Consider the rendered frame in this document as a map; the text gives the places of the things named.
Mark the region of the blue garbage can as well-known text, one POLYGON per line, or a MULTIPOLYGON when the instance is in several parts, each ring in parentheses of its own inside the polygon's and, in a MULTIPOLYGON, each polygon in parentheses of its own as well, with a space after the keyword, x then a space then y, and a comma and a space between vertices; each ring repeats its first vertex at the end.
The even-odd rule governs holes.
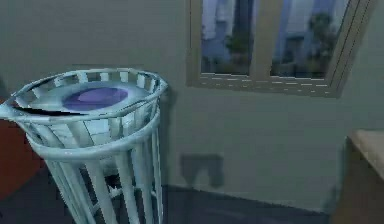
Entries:
MULTIPOLYGON (((139 88, 134 83, 93 81, 54 88, 29 105, 34 109, 45 111, 99 114, 117 111, 149 94, 147 90, 139 88)), ((104 144, 110 138, 107 119, 90 120, 84 123, 95 144, 104 144)), ((55 124, 50 127, 53 133, 64 141, 66 147, 77 148, 74 135, 68 126, 55 124)))

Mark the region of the green slatted garbage container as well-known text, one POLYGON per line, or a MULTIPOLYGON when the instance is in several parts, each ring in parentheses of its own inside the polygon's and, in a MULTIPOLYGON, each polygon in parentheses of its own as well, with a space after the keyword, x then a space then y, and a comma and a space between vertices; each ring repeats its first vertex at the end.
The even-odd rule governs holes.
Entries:
POLYGON ((134 68, 96 68, 33 81, 0 104, 0 119, 16 123, 50 171, 76 224, 118 224, 123 199, 127 224, 163 224, 159 150, 160 98, 166 81, 134 68), (49 90, 93 81, 134 83, 150 94, 114 112, 82 114, 30 107, 49 90), (107 119, 109 137, 95 144, 85 121, 107 119), (66 125, 77 148, 66 147, 51 125, 66 125))

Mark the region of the beige framed window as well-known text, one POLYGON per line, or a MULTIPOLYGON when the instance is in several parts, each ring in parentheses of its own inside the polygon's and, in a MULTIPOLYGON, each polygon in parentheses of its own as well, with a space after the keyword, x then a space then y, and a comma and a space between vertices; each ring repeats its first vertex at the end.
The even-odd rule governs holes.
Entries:
POLYGON ((337 98, 379 2, 186 0, 186 84, 337 98))

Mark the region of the red brown furniture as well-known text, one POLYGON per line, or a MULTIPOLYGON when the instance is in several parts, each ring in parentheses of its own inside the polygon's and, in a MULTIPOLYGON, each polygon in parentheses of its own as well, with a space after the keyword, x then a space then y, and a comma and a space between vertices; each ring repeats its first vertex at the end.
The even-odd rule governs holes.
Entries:
POLYGON ((0 119, 0 200, 19 190, 44 166, 25 132, 16 123, 0 119))

